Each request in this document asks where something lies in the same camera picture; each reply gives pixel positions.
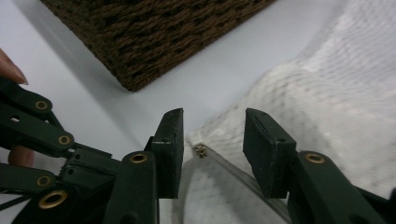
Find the brown woven texture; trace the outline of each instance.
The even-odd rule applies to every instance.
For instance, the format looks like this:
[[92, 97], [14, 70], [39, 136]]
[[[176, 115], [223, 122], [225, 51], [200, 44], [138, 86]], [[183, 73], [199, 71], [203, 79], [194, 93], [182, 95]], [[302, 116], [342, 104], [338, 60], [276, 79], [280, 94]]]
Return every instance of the brown woven texture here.
[[138, 91], [274, 0], [41, 0]]

